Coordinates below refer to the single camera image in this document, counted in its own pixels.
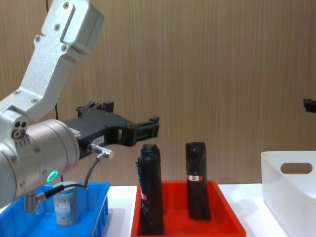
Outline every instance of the robotic arm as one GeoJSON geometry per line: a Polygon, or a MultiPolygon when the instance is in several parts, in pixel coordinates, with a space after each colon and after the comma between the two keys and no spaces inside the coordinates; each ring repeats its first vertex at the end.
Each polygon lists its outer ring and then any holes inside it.
{"type": "Polygon", "coordinates": [[[113,114],[113,102],[78,107],[78,118],[65,123],[52,119],[29,126],[54,108],[72,65],[91,52],[102,23],[88,0],[54,0],[20,87],[0,101],[0,207],[90,153],[111,158],[105,145],[133,146],[158,136],[158,117],[133,123],[113,114]]]}

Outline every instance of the white plastic bin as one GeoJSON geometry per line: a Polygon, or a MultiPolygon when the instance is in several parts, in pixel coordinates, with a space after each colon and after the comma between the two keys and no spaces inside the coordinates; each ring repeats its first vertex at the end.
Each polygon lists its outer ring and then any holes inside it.
{"type": "Polygon", "coordinates": [[[316,152],[263,152],[261,169],[264,201],[284,230],[316,237],[316,152]],[[284,163],[310,163],[315,170],[284,174],[284,163]]]}

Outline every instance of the green indicator light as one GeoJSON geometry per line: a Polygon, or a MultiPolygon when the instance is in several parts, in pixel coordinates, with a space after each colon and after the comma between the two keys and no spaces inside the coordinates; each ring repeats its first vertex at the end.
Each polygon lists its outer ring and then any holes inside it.
{"type": "Polygon", "coordinates": [[[46,181],[47,181],[47,182],[51,182],[51,181],[53,181],[54,179],[56,179],[57,176],[58,176],[58,170],[53,170],[53,171],[49,174],[49,176],[47,177],[46,181]]]}

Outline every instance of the blue can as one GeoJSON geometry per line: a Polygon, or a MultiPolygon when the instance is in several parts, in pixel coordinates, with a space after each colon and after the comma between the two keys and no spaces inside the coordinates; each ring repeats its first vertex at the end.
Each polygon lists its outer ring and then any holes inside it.
{"type": "MultiPolygon", "coordinates": [[[[76,184],[73,181],[65,181],[55,184],[58,185],[76,184]]],[[[56,214],[56,223],[60,226],[69,226],[76,223],[79,219],[76,208],[77,188],[69,187],[54,195],[54,209],[56,214]]]]}

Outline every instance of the white table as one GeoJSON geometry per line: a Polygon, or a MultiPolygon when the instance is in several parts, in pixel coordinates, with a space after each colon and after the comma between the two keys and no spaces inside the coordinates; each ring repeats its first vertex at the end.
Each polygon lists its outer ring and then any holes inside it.
{"type": "MultiPolygon", "coordinates": [[[[261,184],[220,185],[220,189],[245,228],[248,237],[288,236],[264,204],[261,184]]],[[[103,231],[104,236],[130,236],[135,198],[136,186],[110,188],[109,216],[103,231]]]]}

